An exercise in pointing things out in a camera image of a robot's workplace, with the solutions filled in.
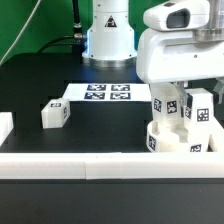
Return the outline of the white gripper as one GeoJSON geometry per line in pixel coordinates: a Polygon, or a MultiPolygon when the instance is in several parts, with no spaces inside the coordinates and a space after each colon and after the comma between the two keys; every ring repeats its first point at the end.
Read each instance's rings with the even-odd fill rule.
{"type": "Polygon", "coordinates": [[[148,84],[176,82],[184,117],[191,111],[193,97],[183,81],[218,78],[214,91],[219,102],[224,100],[224,41],[197,42],[192,31],[148,28],[139,39],[136,73],[148,84]]]}

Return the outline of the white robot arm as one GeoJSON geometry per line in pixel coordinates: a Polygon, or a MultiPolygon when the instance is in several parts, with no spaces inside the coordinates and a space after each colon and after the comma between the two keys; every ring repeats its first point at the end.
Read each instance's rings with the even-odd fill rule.
{"type": "Polygon", "coordinates": [[[167,0],[143,14],[139,40],[128,21],[129,0],[93,0],[83,60],[100,67],[136,63],[149,85],[224,79],[224,0],[167,0]]]}

